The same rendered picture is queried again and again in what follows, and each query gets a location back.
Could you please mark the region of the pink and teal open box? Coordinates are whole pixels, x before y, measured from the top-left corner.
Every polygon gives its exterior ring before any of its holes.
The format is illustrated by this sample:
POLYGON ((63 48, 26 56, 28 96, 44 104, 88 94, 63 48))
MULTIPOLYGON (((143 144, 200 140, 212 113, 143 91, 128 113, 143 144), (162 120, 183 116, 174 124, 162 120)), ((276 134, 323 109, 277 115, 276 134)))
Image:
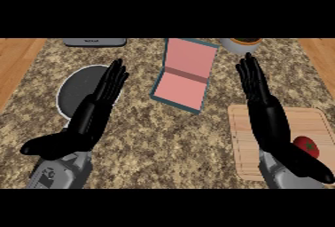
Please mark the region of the pink and teal open box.
POLYGON ((166 38, 162 67, 149 96, 199 114, 218 45, 192 38, 166 38))

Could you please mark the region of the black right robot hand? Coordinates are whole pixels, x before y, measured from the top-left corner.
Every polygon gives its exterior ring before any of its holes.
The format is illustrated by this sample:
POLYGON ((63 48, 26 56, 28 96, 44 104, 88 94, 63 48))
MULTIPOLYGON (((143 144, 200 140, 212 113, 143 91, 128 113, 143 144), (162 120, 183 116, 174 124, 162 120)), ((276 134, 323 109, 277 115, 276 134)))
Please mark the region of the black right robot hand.
POLYGON ((326 165, 290 143, 290 128, 277 97, 268 90, 259 63, 248 52, 236 64, 242 89, 248 100, 248 117, 259 150, 286 166, 298 177, 310 177, 323 184, 335 183, 326 165))

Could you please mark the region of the white pot with soil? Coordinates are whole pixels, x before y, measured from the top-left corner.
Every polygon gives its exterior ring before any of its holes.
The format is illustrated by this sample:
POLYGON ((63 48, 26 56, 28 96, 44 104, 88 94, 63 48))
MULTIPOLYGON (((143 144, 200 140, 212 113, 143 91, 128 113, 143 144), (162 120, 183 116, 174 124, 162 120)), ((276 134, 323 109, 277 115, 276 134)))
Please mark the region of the white pot with soil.
POLYGON ((220 39, 223 47, 234 54, 243 55, 248 52, 252 53, 258 47, 261 39, 248 43, 236 40, 234 38, 221 38, 220 39))

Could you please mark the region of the dark grey round plate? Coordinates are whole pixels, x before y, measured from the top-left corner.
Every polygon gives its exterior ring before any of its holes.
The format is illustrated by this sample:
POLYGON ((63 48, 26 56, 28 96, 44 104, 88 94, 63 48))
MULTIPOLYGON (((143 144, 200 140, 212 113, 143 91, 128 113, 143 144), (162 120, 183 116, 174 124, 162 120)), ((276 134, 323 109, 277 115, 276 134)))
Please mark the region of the dark grey round plate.
POLYGON ((69 120, 84 97, 94 92, 106 65, 81 67, 63 80, 57 90, 56 107, 62 117, 69 120))

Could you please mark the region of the pale wooden cutting board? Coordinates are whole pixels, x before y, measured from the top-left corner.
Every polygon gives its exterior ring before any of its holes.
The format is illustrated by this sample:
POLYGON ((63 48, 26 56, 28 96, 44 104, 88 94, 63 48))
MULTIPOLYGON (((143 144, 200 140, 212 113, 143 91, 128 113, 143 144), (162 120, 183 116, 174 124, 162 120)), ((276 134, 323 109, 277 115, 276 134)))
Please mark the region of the pale wooden cutting board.
MULTIPOLYGON (((317 144, 317 159, 335 174, 335 133, 323 112, 315 108, 286 107, 290 139, 308 137, 317 144)), ((259 173, 259 147, 251 131, 248 107, 227 107, 236 174, 243 180, 262 181, 259 173)))

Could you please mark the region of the grey flat appliance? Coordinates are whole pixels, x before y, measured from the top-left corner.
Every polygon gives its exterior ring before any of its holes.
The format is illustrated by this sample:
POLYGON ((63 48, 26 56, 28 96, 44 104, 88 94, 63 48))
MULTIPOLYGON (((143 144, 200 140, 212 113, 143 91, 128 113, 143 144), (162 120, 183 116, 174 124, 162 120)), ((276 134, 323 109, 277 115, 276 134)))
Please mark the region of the grey flat appliance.
POLYGON ((127 43, 125 38, 65 38, 63 44, 71 47, 113 47, 127 43))

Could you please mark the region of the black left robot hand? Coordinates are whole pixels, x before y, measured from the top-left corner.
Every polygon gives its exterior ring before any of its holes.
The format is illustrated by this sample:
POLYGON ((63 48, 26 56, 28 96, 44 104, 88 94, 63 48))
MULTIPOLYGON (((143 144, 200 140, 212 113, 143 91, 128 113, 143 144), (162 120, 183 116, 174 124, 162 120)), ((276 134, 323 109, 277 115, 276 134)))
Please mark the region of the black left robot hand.
POLYGON ((57 160, 71 153, 93 149, 103 135, 128 75, 122 60, 113 60, 94 92, 85 96, 75 109, 66 130, 32 138, 20 147, 19 152, 23 155, 38 155, 44 160, 57 160))

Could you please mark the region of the red tomato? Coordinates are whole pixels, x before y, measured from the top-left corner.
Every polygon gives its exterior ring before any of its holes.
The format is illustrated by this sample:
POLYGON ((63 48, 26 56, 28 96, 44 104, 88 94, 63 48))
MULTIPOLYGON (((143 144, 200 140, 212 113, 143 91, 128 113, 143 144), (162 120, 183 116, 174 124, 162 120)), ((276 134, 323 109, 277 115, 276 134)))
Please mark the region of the red tomato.
POLYGON ((304 136, 299 136, 293 140, 293 144, 298 148, 301 148, 314 158, 318 157, 318 149, 314 141, 304 136))

